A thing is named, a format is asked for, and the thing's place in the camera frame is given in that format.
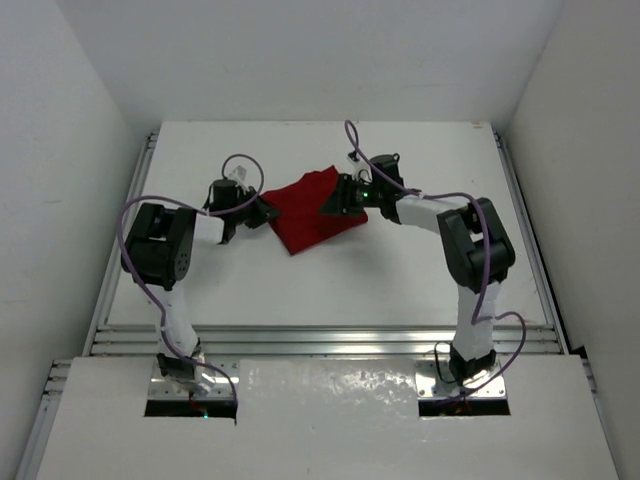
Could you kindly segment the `red t shirt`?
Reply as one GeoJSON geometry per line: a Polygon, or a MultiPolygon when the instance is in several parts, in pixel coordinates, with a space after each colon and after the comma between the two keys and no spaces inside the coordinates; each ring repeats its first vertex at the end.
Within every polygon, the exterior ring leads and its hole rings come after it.
{"type": "Polygon", "coordinates": [[[366,213],[355,217],[320,213],[337,186],[338,176],[337,169],[331,166],[307,172],[298,181],[261,195],[280,211],[270,226],[290,255],[302,253],[368,222],[366,213]]]}

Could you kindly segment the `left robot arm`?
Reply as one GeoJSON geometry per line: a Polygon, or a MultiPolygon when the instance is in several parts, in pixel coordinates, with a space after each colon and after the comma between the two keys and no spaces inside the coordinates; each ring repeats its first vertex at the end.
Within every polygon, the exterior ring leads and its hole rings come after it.
{"type": "Polygon", "coordinates": [[[214,181],[201,209],[169,208],[146,198],[127,236],[122,238],[122,268],[161,311],[157,324],[157,361],[163,377],[178,384],[201,381],[206,360],[200,339],[187,319],[179,282],[190,268],[194,241],[227,244],[238,226],[256,229],[277,219],[280,210],[239,180],[214,181]]]}

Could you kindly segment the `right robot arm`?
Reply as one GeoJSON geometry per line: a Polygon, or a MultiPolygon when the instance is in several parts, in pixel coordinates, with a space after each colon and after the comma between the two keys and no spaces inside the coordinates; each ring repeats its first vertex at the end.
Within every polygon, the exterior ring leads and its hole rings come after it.
{"type": "Polygon", "coordinates": [[[357,216],[377,209],[383,218],[439,236],[449,275],[457,285],[457,323],[449,353],[452,381],[461,386],[495,364],[495,303],[515,263],[515,250],[493,203],[463,192],[426,194],[409,189],[398,154],[367,161],[347,155],[353,171],[340,173],[320,208],[325,216],[357,216]]]}

